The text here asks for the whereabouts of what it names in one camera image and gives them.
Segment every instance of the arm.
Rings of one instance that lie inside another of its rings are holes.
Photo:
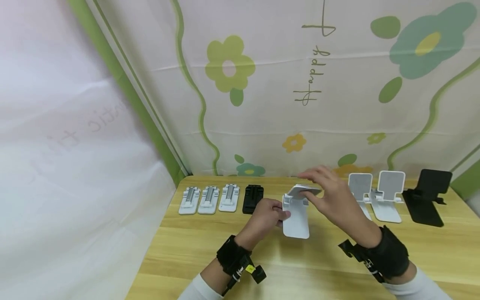
[[[290,212],[282,211],[282,203],[273,199],[262,199],[255,208],[252,217],[235,237],[237,245],[248,251],[255,246],[282,221],[290,216]],[[226,290],[231,276],[223,272],[223,267],[215,258],[193,279],[180,295],[179,300],[218,300]]]
[[[298,177],[317,183],[324,189],[323,198],[310,192],[303,193],[330,222],[362,247],[375,248],[380,244],[380,228],[363,214],[344,180],[325,166],[310,168]],[[387,279],[383,286],[398,300],[451,300],[412,262],[402,275]]]

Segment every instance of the green frame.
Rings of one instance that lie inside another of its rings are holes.
[[[93,45],[105,62],[108,70],[112,74],[113,78],[115,78],[115,81],[122,92],[127,97],[133,110],[140,117],[140,120],[148,132],[148,135],[162,156],[167,170],[172,177],[173,182],[175,183],[175,186],[178,186],[180,181],[185,178],[186,175],[183,173],[180,164],[170,151],[167,142],[163,138],[161,132],[155,125],[155,122],[152,120],[150,114],[143,105],[142,100],[138,96],[135,88],[130,82],[130,79],[117,59],[117,56],[105,38],[88,4],[85,0],[68,0],[68,2],[79,23],[92,40]]]

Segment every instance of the wrist strap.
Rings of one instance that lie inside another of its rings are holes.
[[[383,277],[391,279],[403,275],[410,261],[407,248],[395,234],[387,226],[380,227],[380,230],[382,240],[375,248],[369,249],[358,244],[353,246],[349,240],[341,243],[339,247],[348,257],[353,256],[359,262],[363,262],[372,275],[379,282],[383,282]]]
[[[234,239],[235,236],[231,235],[216,252],[216,258],[222,266],[223,272],[230,276],[235,274],[242,267],[242,262],[252,254],[237,245]]]

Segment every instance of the folding phone stand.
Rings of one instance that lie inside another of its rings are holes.
[[[236,184],[227,184],[222,190],[222,199],[218,210],[221,212],[235,212],[239,200],[240,188]]]
[[[436,227],[444,225],[433,202],[445,205],[438,194],[447,192],[451,179],[452,173],[448,171],[423,169],[420,172],[417,187],[403,192],[403,199],[414,222]]]
[[[216,186],[205,187],[202,193],[202,199],[198,206],[198,213],[202,215],[212,215],[216,210],[218,201],[218,188]]]
[[[378,220],[392,223],[402,222],[394,203],[402,203],[401,198],[396,195],[403,192],[404,185],[404,172],[380,171],[378,187],[370,192],[373,212]]]
[[[314,195],[321,192],[318,188],[296,184],[283,195],[282,209],[290,211],[290,218],[283,221],[283,234],[291,238],[308,239],[310,237],[307,218],[308,200],[299,194],[301,191],[309,191]]]
[[[249,184],[245,188],[242,212],[247,215],[253,214],[257,204],[264,197],[264,189],[261,185]]]
[[[179,214],[193,215],[197,211],[198,198],[200,197],[200,190],[196,186],[188,187],[183,192],[181,199]]]
[[[370,203],[370,198],[365,197],[365,194],[370,195],[372,191],[372,179],[373,175],[369,173],[350,173],[348,176],[348,187],[369,220],[371,220],[372,217],[365,204]]]

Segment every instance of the hand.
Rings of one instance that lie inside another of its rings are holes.
[[[274,199],[263,198],[257,204],[250,220],[235,237],[235,242],[248,251],[254,247],[275,226],[282,226],[282,221],[290,217],[289,211],[282,211],[282,203]]]
[[[348,184],[336,173],[325,166],[318,166],[305,170],[298,177],[308,179],[323,188],[323,198],[318,198],[307,191],[302,194],[357,244],[365,248],[374,248],[380,243],[382,232],[364,215]]]

